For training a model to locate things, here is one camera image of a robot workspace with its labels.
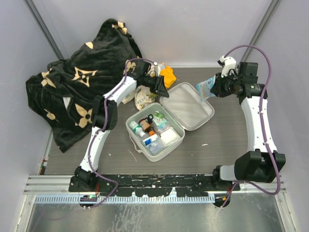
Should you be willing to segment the small green sachet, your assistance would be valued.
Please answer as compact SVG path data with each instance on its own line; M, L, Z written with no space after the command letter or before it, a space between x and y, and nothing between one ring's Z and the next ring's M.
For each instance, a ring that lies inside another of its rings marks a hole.
M164 115L162 113L160 113L159 111L154 111L153 117L154 117L154 119L160 120L160 121L162 121L164 119Z

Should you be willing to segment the black handled scissors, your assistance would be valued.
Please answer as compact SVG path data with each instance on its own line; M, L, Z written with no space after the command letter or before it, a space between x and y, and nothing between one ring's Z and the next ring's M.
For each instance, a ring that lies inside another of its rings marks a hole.
M154 119L154 116L152 114L149 114L147 117L146 117L146 121L152 125L153 124L153 119Z

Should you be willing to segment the bagged teal plaster strips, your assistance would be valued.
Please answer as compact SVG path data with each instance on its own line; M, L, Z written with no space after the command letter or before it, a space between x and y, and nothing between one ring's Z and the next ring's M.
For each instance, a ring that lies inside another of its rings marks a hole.
M170 127L170 123L166 119L157 120L154 118L153 123L158 132L163 132Z

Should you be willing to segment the light blue wipes pouch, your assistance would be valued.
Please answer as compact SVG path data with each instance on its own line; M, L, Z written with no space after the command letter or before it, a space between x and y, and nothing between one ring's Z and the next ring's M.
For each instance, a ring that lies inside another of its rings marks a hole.
M211 89L214 86L214 84L215 84L215 75L196 85L197 91L199 93L202 102L206 101L210 97L215 97L215 95L211 92Z

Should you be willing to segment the brown glass medicine bottle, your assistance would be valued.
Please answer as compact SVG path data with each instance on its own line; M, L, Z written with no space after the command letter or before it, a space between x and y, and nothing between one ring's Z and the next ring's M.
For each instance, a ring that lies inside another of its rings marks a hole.
M145 133L149 134L150 136L155 135L155 131L152 128L151 124L148 122L147 118L141 119L138 124L141 126Z

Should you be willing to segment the grey medicine kit case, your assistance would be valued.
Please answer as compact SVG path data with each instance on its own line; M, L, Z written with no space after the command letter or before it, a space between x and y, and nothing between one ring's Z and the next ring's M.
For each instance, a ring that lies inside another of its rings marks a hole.
M188 82L183 82L169 91L169 98L160 97L159 103L152 103L141 111L126 120L126 129L129 137L137 152L142 153L149 161L157 162L175 150L184 140L186 131L194 131L206 122L208 122L215 113L213 106L208 101L201 101L198 91L193 85ZM146 118L154 111L159 111L164 115L170 123L169 128L173 128L181 137L181 139L174 144L165 147L161 141L161 133L155 128L158 135L157 141L160 141L164 149L157 155L152 156L147 146L143 144L143 139L136 135L129 127L130 122L139 122Z

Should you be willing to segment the white bottle green label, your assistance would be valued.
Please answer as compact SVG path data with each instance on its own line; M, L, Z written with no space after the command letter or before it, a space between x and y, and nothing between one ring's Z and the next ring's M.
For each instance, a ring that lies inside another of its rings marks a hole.
M144 130L141 128L141 126L136 121L130 122L129 127L140 138L144 138L146 136L146 133L144 132Z

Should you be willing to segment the white gauze pad packet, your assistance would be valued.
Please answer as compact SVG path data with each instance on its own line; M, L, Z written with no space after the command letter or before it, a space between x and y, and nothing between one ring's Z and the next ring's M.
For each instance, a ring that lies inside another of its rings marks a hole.
M180 135L173 128L168 128L162 132L160 136L165 147L168 147L181 139Z

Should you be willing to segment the bagged white blue bandage roll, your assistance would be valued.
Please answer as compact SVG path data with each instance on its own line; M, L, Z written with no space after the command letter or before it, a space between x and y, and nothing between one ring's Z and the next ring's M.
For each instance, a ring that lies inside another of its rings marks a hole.
M145 146L151 144L152 142L155 142L158 139L158 135L157 134L153 134L145 139L143 139L143 144Z

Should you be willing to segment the small bag with teal header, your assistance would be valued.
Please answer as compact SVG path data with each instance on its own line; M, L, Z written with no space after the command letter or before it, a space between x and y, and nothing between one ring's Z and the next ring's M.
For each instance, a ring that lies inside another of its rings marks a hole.
M160 141L155 141L147 145L147 148L150 151L150 154L152 156L155 156L164 149L164 146L161 144Z

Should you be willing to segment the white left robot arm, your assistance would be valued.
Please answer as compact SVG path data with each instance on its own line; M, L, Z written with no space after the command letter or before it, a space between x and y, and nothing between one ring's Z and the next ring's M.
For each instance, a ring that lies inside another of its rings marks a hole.
M112 90L95 97L91 115L90 141L83 160L70 180L70 192L95 191L97 186L103 186L99 183L100 180L114 184L114 189L117 189L117 181L98 173L98 161L108 135L117 124L119 104L139 86L148 87L156 95L169 96L164 84L164 77L160 74L164 67L163 64L157 64L144 58L133 58L127 61L125 66L131 61L134 61L136 66L132 70L125 68L124 76Z

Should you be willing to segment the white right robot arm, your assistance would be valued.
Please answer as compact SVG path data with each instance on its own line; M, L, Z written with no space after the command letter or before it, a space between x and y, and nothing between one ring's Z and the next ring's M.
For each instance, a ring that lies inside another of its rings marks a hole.
M248 135L247 152L232 165L218 165L213 170L212 186L223 190L235 181L271 183L286 163L271 136L267 117L267 92L259 84L258 64L234 60L220 61L222 71L215 75L211 93L223 98L236 95L243 110Z

